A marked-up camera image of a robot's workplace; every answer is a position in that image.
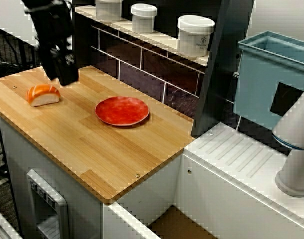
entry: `white countertop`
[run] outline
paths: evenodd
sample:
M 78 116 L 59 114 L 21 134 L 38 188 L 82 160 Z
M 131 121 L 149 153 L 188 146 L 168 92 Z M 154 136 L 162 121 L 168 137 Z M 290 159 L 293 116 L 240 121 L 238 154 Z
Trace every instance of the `white countertop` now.
M 291 197 L 275 184 L 285 155 L 223 123 L 189 144 L 184 154 L 304 228 L 304 198 Z

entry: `label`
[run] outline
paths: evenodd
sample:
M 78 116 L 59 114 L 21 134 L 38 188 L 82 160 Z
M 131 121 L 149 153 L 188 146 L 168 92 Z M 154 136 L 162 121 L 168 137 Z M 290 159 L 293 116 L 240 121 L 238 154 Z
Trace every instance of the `label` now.
M 204 47 L 206 47 L 206 37 L 202 37 L 200 42 L 196 43 L 196 46 L 198 46 L 200 49 L 204 49 Z

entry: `wire rack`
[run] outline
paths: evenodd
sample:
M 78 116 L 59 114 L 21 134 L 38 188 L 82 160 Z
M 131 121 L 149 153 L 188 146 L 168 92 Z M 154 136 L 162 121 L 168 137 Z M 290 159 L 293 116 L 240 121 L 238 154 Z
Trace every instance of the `wire rack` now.
M 40 66 L 34 47 L 0 29 L 0 77 Z

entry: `tile wall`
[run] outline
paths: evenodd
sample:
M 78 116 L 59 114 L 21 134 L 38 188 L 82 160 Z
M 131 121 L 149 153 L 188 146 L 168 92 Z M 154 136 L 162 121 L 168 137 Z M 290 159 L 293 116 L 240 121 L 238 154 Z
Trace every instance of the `tile wall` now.
M 92 65 L 194 118 L 205 66 L 92 21 Z

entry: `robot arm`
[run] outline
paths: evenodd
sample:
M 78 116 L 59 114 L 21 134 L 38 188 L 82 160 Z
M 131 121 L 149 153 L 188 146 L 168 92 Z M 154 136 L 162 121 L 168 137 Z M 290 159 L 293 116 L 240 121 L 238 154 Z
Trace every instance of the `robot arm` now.
M 79 74 L 67 38 L 74 34 L 70 8 L 64 0 L 22 0 L 37 32 L 38 55 L 50 80 L 63 86 L 78 81 Z

